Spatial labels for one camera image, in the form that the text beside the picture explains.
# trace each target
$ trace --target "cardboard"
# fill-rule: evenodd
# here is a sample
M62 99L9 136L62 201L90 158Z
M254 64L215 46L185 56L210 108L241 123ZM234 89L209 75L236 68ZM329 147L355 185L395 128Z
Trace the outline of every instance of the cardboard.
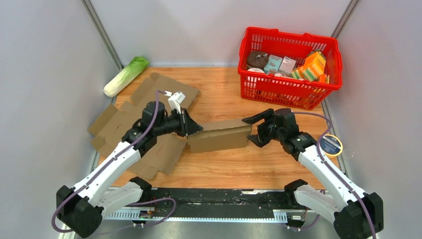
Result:
M194 87L158 73L152 73L150 78L145 79L130 96L133 103L124 102L120 109L117 109L114 105L109 105L88 128L88 131L94 135L94 139L91 140L94 149L103 156L109 156L117 144L121 142L123 135L135 121L142 117L142 110L146 104L155 101L157 90L183 92L186 98L181 106L187 109L199 93L199 90ZM167 111L170 111L171 108L167 99L167 96L159 95L159 100L164 103ZM152 179L157 171L169 174L172 172L186 143L185 138L175 135L159 136L157 144L128 170L144 179Z
M204 131L188 137L191 153L211 152L246 147L252 125L241 119L201 123Z

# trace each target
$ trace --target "red plastic shopping basket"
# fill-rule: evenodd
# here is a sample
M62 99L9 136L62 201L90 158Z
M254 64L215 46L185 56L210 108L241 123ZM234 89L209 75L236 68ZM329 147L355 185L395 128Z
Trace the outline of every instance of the red plastic shopping basket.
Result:
M300 81L247 71L246 60L251 51L259 50L296 60L302 66L306 56L319 49L326 57L325 73L330 83ZM269 102L312 110L333 90L340 89L341 55L335 38L279 32L277 29L248 27L239 52L237 71L240 75L240 95L244 99Z

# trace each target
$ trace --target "brown cardboard box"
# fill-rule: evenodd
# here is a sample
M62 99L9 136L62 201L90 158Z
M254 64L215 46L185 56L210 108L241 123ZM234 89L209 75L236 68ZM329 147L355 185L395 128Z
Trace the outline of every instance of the brown cardboard box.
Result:
M191 153L211 152L231 148L242 148L248 144L252 125L241 119L230 119L200 124L204 131L188 137Z
M156 90L183 92L186 96L181 103L183 108L188 108L199 93L199 90L194 87L158 73L152 73L150 79L145 79L130 96L133 104L124 102L120 109L117 109L114 105L109 105L88 128L88 131L95 136L91 144L98 153L106 157L111 154L126 131L132 127L137 119L141 118L142 110L146 104L155 100ZM169 110L168 97L160 94L159 99ZM157 171L171 173L186 142L185 138L171 134L158 137L157 144L138 162L129 167L129 171L145 179L152 179Z

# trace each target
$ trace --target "wooden tabletop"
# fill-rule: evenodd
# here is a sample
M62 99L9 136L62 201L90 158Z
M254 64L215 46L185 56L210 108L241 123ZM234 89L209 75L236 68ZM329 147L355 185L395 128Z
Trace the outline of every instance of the wooden tabletop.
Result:
M153 72L200 89L201 93L189 107L189 115L198 123L244 118L268 108L284 107L242 99L240 76L234 67L150 67L118 94L116 106L119 108L124 101L130 101L130 95ZM312 112L323 114L321 106ZM300 130L315 139L327 127L324 120L314 116L296 115L296 120ZM123 186L135 176L126 171L114 186ZM296 179L324 189L309 170L284 152L280 143L272 141L264 148L250 142L246 148L207 153L190 153L185 148L172 174L158 172L149 183L153 187L172 188L283 189Z

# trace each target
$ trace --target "white wall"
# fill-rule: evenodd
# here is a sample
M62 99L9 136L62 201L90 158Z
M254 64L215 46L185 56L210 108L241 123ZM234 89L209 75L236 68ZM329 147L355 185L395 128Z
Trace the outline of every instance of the white wall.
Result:
M117 72L80 1L0 1L1 238L58 237L56 191L88 173Z
M124 65L135 55L152 65L237 65L248 26L331 35L349 0L91 2Z
M364 0L339 37L330 111L351 178L384 200L382 239L420 238L422 1Z

